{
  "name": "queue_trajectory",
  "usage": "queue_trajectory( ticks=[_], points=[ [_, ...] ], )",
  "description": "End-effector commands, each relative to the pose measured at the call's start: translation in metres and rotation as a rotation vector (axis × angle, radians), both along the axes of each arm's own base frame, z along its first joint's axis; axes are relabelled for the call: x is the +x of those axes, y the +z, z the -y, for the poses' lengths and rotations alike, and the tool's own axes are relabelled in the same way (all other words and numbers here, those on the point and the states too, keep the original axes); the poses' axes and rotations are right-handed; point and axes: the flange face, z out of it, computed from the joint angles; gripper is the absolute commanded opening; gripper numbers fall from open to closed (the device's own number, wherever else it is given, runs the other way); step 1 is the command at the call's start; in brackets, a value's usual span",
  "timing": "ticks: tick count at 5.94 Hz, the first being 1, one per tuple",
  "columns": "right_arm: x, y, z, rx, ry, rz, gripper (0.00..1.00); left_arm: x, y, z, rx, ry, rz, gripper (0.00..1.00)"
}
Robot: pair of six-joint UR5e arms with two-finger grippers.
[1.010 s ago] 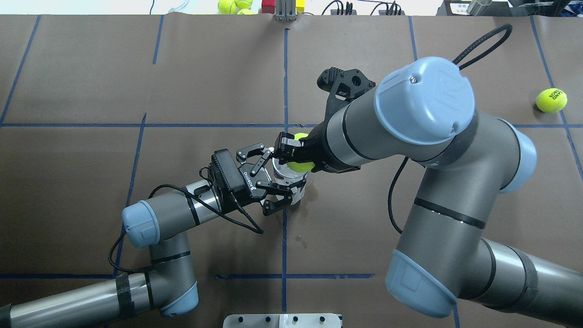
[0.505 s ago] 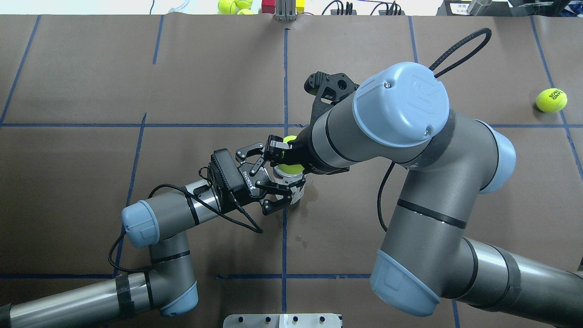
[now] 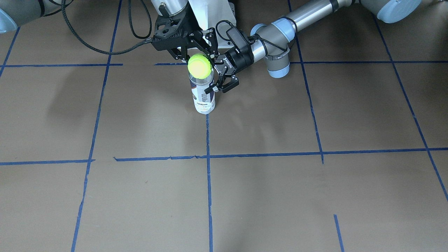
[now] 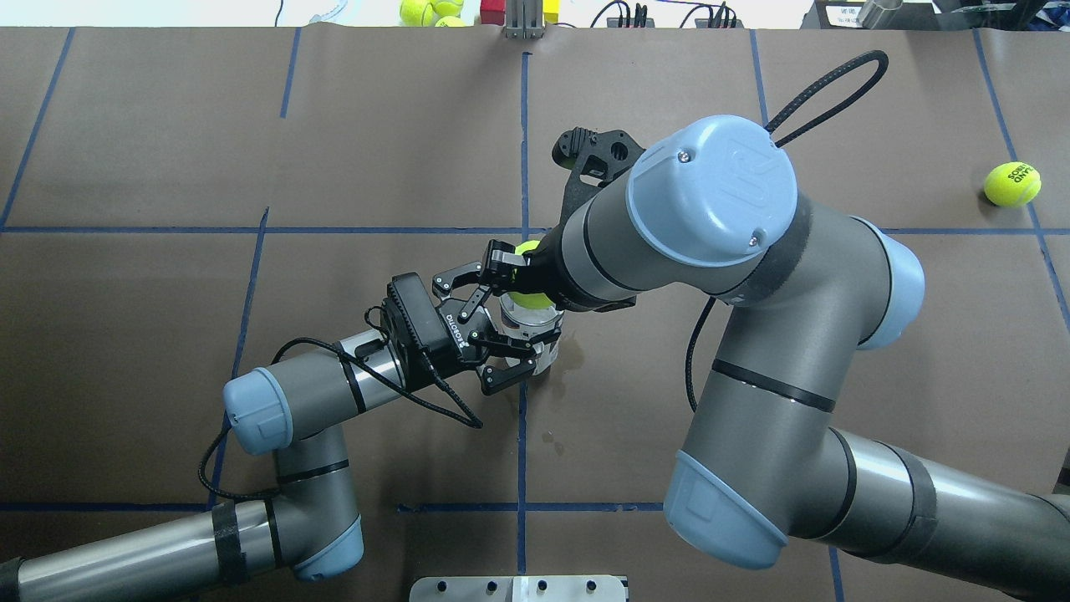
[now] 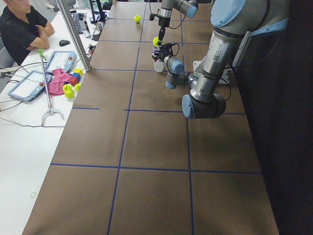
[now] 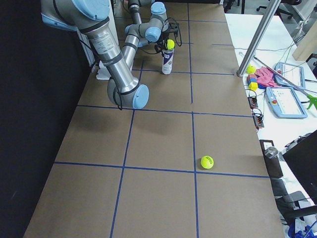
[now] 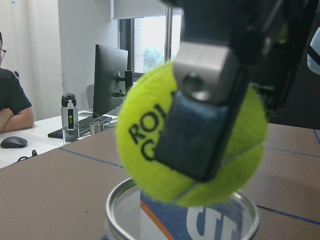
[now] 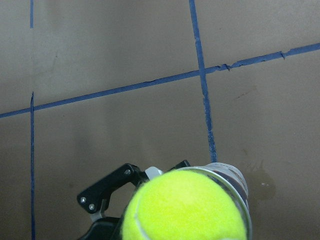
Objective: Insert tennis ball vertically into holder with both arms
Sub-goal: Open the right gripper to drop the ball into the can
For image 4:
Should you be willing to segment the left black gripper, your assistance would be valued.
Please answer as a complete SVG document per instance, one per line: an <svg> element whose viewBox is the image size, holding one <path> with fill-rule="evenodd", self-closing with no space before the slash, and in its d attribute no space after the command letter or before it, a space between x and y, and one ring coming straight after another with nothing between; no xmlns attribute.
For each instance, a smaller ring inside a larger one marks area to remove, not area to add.
<svg viewBox="0 0 1070 602"><path fill-rule="evenodd" d="M562 330L511 338L500 333L488 308L492 293L479 279L482 263L471 262L431 277L438 305L415 272L393 277L386 285L385 319L389 348L404 372L406 386L433 384L425 358L447 380L476 370L482 393L493 395L541 375L557 359ZM487 361L500 358L505 367Z"/></svg>

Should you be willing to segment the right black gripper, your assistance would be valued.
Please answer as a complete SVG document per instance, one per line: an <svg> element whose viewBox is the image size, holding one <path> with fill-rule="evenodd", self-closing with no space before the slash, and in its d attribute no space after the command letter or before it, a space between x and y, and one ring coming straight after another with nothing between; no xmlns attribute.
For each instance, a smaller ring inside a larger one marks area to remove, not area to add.
<svg viewBox="0 0 1070 602"><path fill-rule="evenodd" d="M523 268L523 293L542 294L557 306L578 306L576 284L565 267L563 235L547 235L535 247L517 252L516 245L489 241L485 251L485 285L492 293L513 291Z"/></svg>

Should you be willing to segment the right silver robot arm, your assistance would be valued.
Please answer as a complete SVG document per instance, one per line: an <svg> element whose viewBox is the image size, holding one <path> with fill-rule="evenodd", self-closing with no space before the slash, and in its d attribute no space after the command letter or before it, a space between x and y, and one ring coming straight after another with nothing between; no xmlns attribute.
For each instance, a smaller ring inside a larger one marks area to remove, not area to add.
<svg viewBox="0 0 1070 602"><path fill-rule="evenodd" d="M1067 599L1067 497L1035 496L832 428L856 351L920 312L924 271L863 218L799 192L788 153L739 115L656 142L524 254L498 291L603 311L681 283L732 308L676 456L664 518L723 564L771 568L790 538L1024 601Z"/></svg>

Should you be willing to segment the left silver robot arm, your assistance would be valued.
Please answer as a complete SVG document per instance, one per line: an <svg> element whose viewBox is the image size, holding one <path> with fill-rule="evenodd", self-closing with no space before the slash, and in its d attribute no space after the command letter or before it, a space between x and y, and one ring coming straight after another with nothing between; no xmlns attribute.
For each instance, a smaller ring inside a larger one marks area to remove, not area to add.
<svg viewBox="0 0 1070 602"><path fill-rule="evenodd" d="M562 314L509 293L489 260L425 284L393 277L366 331L294 338L224 388L221 431L201 458L209 510L39 558L3 564L4 601L175 601L261 574L333 578L360 564L362 513L343 423L407 400L470 428L450 388L471 372L490 395L553 361Z"/></svg>

